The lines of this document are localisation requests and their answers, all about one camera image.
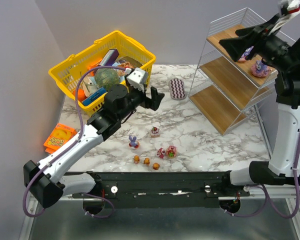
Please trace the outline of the purple bunny donut toy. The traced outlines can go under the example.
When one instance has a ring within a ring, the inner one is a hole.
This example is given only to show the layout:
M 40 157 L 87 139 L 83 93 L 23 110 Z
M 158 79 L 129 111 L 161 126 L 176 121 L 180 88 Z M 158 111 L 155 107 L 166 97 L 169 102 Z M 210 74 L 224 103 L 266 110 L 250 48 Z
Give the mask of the purple bunny donut toy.
M 254 77 L 265 78 L 271 73 L 272 69 L 264 64 L 261 60 L 257 60 L 251 67 L 250 72 Z

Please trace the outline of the small purple bunny toy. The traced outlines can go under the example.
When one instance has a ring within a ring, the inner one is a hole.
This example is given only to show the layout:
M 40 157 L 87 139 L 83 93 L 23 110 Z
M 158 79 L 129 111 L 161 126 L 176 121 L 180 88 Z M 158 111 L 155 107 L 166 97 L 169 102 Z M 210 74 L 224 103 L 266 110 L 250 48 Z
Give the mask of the small purple bunny toy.
M 130 136 L 128 137 L 128 139 L 129 139 L 129 144 L 128 144 L 128 145 L 129 145 L 130 148 L 134 148 L 134 149 L 139 148 L 140 143 L 138 142 L 136 136 L 130 135 Z

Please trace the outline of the pink strawberry donut toy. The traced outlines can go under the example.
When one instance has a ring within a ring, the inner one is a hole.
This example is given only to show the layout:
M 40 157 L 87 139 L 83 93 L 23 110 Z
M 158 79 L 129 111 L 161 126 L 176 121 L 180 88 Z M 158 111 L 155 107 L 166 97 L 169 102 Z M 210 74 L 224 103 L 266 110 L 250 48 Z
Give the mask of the pink strawberry donut toy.
M 168 158 L 175 158 L 177 156 L 177 153 L 178 153 L 177 147 L 174 145 L 170 145 L 165 151 L 165 155 Z

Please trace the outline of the orange bear toy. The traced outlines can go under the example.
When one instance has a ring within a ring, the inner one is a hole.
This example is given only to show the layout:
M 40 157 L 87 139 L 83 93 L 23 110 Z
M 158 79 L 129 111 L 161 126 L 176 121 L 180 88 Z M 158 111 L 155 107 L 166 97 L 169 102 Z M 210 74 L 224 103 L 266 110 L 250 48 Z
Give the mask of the orange bear toy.
M 154 164 L 152 165 L 152 168 L 153 168 L 154 170 L 158 170 L 158 169 L 160 168 L 160 165 L 159 165 L 158 163 L 154 163 Z
M 135 164 L 138 164 L 138 163 L 140 162 L 140 157 L 139 157 L 138 155 L 135 155 L 135 156 L 133 157 L 133 162 L 134 162 Z
M 148 157 L 146 157 L 146 158 L 144 159 L 143 163 L 144 163 L 145 165 L 149 166 L 149 165 L 150 165 L 150 159 L 149 159 Z

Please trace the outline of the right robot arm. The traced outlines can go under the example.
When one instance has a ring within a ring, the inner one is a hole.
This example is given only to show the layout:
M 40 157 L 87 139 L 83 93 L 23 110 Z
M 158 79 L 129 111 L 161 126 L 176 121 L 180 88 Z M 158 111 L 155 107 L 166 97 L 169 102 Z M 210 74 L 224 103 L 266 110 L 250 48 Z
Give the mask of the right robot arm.
M 219 41 L 233 61 L 252 47 L 247 60 L 259 55 L 263 63 L 278 71 L 278 129 L 272 156 L 269 162 L 252 161 L 247 168 L 230 171 L 228 179 L 233 186 L 300 186 L 300 38 L 289 45 L 277 37 L 287 21 L 277 14 L 265 23 L 236 30 L 235 38 Z

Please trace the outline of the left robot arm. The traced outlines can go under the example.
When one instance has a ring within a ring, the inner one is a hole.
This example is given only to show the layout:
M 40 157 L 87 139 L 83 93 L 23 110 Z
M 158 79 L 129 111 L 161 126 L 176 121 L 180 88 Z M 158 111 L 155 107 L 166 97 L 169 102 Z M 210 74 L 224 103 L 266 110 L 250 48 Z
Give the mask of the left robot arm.
M 116 84 L 105 94 L 101 110 L 88 119 L 77 135 L 38 163 L 30 160 L 24 165 L 24 184 L 44 209 L 63 196 L 90 193 L 97 187 L 99 183 L 94 173 L 66 175 L 66 172 L 119 130 L 138 106 L 156 111 L 165 95 L 155 87 L 150 91 L 151 97 L 147 97 L 143 91 Z

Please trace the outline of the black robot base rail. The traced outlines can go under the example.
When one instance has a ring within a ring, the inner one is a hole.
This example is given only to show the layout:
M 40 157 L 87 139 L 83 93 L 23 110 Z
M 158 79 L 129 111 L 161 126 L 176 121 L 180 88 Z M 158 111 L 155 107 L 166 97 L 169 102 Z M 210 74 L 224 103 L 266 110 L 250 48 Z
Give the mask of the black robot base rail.
M 73 193 L 94 213 L 104 197 L 115 209 L 219 208 L 237 212 L 231 200 L 249 197 L 243 186 L 230 184 L 228 172 L 92 172 L 96 186 L 88 193 Z

